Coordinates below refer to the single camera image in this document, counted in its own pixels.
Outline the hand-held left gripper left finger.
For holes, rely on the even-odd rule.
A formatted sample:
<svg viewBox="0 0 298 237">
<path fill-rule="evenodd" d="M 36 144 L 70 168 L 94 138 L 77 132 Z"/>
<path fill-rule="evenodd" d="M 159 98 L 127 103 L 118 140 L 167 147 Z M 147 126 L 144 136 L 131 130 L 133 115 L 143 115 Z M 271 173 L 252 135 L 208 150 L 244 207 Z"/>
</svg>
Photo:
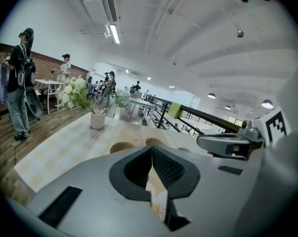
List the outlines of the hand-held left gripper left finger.
<svg viewBox="0 0 298 237">
<path fill-rule="evenodd" d="M 82 190 L 57 226 L 75 237 L 169 237 L 149 201 L 125 198 L 109 179 L 111 166 L 143 147 L 86 160 L 41 188 L 27 209 L 39 217 L 68 187 Z"/>
</svg>

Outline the black backpack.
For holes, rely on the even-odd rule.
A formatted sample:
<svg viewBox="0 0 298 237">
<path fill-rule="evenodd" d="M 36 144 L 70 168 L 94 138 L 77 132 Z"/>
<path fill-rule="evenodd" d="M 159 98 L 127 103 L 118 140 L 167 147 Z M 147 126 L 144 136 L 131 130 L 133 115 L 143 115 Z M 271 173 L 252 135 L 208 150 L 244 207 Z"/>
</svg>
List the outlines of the black backpack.
<svg viewBox="0 0 298 237">
<path fill-rule="evenodd" d="M 25 44 L 20 44 L 20 54 L 18 59 L 20 61 L 20 70 L 15 72 L 17 85 L 24 89 L 34 88 L 35 85 L 35 62 L 30 54 L 27 54 Z"/>
</svg>

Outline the fluorescent tube light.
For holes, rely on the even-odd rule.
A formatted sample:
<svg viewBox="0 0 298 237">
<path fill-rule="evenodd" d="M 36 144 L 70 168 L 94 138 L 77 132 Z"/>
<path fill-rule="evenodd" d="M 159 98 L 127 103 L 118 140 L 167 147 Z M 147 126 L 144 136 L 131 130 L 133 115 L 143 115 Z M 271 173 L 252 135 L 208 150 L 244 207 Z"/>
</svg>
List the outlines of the fluorescent tube light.
<svg viewBox="0 0 298 237">
<path fill-rule="evenodd" d="M 111 33 L 113 35 L 115 43 L 120 44 L 120 39 L 119 39 L 119 35 L 118 35 L 117 26 L 115 24 L 110 24 L 109 27 L 110 27 L 110 30 L 111 30 Z"/>
</svg>

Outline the black stair railing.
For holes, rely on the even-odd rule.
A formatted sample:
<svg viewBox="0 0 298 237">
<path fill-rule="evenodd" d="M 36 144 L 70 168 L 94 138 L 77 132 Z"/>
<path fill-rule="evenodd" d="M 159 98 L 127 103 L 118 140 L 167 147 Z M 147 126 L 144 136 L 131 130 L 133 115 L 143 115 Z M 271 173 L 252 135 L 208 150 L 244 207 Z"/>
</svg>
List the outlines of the black stair railing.
<svg viewBox="0 0 298 237">
<path fill-rule="evenodd" d="M 146 96 L 145 101 L 153 104 L 147 114 L 153 115 L 156 128 L 166 129 L 167 125 L 177 132 L 185 132 L 192 137 L 207 133 L 237 133 L 240 126 L 222 118 L 201 112 L 182 104 L 175 105 L 175 115 L 171 115 L 173 102 L 156 96 Z"/>
</svg>

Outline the purple garment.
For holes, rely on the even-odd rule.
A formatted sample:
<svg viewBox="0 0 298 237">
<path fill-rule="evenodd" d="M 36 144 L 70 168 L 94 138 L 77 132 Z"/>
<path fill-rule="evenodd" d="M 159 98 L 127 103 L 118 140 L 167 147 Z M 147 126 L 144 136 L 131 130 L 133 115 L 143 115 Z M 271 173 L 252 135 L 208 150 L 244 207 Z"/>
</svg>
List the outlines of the purple garment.
<svg viewBox="0 0 298 237">
<path fill-rule="evenodd" d="M 5 104 L 7 102 L 7 87 L 9 80 L 9 68 L 8 62 L 4 61 L 0 65 L 0 104 Z"/>
</svg>

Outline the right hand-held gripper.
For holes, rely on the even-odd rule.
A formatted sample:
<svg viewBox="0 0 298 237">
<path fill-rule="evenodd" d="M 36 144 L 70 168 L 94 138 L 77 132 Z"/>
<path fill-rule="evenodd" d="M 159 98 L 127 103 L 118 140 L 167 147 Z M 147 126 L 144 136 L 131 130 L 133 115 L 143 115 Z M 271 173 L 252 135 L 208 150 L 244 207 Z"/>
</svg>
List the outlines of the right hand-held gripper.
<svg viewBox="0 0 298 237">
<path fill-rule="evenodd" d="M 289 123 L 282 109 L 277 107 L 254 119 L 244 120 L 239 134 L 203 134 L 196 142 L 214 157 L 248 160 L 254 150 L 271 146 L 290 133 Z"/>
</svg>

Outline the white flower bunch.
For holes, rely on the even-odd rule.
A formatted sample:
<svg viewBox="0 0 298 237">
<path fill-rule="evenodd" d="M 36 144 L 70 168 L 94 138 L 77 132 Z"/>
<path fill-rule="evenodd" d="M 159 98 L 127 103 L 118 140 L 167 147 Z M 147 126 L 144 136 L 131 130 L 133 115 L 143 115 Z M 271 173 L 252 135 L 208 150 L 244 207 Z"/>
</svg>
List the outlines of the white flower bunch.
<svg viewBox="0 0 298 237">
<path fill-rule="evenodd" d="M 77 78 L 72 77 L 65 81 L 64 86 L 57 89 L 58 104 L 56 107 L 68 107 L 69 109 L 81 107 L 95 113 L 92 102 L 88 100 L 87 95 L 86 79 L 82 78 L 82 76 L 78 76 Z"/>
</svg>

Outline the pale blue flower bunch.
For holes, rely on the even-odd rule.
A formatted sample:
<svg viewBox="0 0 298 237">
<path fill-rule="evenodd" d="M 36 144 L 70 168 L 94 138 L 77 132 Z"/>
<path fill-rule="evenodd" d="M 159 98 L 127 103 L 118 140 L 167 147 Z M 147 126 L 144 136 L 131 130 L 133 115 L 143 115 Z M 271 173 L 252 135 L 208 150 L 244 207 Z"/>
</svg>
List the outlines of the pale blue flower bunch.
<svg viewBox="0 0 298 237">
<path fill-rule="evenodd" d="M 124 90 L 118 90 L 112 95 L 112 100 L 107 107 L 102 109 L 103 114 L 108 113 L 114 108 L 123 108 L 128 110 L 131 107 L 131 102 L 129 100 L 129 93 Z"/>
</svg>

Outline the small white desk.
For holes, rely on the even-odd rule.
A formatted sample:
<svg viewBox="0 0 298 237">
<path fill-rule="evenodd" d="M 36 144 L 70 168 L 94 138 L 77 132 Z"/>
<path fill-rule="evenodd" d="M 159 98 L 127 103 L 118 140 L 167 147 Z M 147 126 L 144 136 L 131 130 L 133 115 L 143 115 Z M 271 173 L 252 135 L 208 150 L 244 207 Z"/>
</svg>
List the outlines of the small white desk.
<svg viewBox="0 0 298 237">
<path fill-rule="evenodd" d="M 63 83 L 57 82 L 54 80 L 50 80 L 50 79 L 35 79 L 35 82 L 38 83 L 39 85 L 41 85 L 41 84 L 47 85 L 47 94 L 46 94 L 46 99 L 44 100 L 44 103 L 46 104 L 47 114 L 48 115 L 50 114 L 50 111 L 49 111 L 50 96 L 56 96 L 57 110 L 59 110 L 58 90 L 63 85 Z"/>
</svg>

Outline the beige checked tablecloth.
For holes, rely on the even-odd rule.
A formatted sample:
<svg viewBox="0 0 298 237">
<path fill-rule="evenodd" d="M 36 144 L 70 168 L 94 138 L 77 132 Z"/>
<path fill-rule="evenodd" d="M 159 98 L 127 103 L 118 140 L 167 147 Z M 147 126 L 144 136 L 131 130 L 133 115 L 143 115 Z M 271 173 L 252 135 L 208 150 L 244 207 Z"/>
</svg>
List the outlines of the beige checked tablecloth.
<svg viewBox="0 0 298 237">
<path fill-rule="evenodd" d="M 89 114 L 84 115 L 65 126 L 17 163 L 14 168 L 16 175 L 32 199 L 41 188 L 76 165 L 111 154 L 111 147 L 118 142 L 130 142 L 135 145 L 134 148 L 144 147 L 146 139 L 153 137 L 163 141 L 167 148 L 178 150 L 183 147 L 191 153 L 210 156 L 199 149 L 187 134 L 112 118 L 106 118 L 104 128 L 96 130 L 90 127 L 90 118 Z M 37 217 L 27 207 L 28 216 L 39 220 L 40 216 Z"/>
</svg>

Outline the long white table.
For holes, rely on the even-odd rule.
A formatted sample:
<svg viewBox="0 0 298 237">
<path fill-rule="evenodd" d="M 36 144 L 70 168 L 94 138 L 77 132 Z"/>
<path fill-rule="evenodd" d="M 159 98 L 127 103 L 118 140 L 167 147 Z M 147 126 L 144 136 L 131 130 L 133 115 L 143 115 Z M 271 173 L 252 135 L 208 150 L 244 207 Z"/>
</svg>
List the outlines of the long white table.
<svg viewBox="0 0 298 237">
<path fill-rule="evenodd" d="M 132 96 L 129 97 L 129 101 L 132 104 L 136 104 L 136 105 L 139 105 L 140 107 L 144 107 L 145 114 L 143 115 L 143 119 L 145 119 L 146 115 L 148 115 L 149 121 L 151 120 L 152 115 L 153 115 L 153 113 L 155 112 L 155 109 L 156 109 L 154 104 L 151 104 L 148 101 L 144 101 L 144 100 L 141 100 L 140 98 L 135 98 L 135 97 L 132 97 Z"/>
</svg>

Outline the white ceiling air conditioner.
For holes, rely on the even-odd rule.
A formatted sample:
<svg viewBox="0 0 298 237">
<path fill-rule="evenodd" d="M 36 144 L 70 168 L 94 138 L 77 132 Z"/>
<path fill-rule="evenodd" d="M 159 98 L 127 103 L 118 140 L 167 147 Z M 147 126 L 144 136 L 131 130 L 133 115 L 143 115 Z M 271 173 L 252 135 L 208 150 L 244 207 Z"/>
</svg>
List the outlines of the white ceiling air conditioner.
<svg viewBox="0 0 298 237">
<path fill-rule="evenodd" d="M 83 3 L 93 22 L 102 25 L 117 22 L 114 0 L 84 0 Z"/>
</svg>

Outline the dark grey shell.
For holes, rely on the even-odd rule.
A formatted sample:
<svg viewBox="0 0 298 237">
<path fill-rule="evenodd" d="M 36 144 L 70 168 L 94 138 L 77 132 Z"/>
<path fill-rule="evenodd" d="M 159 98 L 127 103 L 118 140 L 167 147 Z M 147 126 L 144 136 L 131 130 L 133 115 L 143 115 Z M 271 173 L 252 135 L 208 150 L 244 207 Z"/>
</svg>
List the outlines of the dark grey shell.
<svg viewBox="0 0 298 237">
<path fill-rule="evenodd" d="M 33 87 L 25 89 L 25 99 L 26 99 L 26 104 L 27 104 L 31 114 L 37 120 L 40 120 L 43 116 L 43 107 L 42 107 L 40 99 Z"/>
</svg>

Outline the white flower vase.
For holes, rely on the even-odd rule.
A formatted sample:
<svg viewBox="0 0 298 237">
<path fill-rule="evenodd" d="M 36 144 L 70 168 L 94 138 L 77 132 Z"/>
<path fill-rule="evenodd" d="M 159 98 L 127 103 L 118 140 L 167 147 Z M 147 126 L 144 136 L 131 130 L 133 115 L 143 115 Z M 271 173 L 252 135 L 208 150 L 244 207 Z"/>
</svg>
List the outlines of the white flower vase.
<svg viewBox="0 0 298 237">
<path fill-rule="evenodd" d="M 105 113 L 103 110 L 94 110 L 91 113 L 90 127 L 96 130 L 103 129 L 105 126 Z"/>
</svg>

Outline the green cloth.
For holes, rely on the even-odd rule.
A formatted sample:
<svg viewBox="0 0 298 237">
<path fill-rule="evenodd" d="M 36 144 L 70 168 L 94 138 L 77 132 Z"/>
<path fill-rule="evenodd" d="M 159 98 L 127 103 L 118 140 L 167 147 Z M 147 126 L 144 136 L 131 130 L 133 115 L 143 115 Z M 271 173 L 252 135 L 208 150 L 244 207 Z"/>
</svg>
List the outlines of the green cloth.
<svg viewBox="0 0 298 237">
<path fill-rule="evenodd" d="M 182 115 L 181 106 L 182 105 L 179 103 L 172 102 L 168 111 L 168 115 L 174 119 L 181 118 L 181 115 Z"/>
</svg>

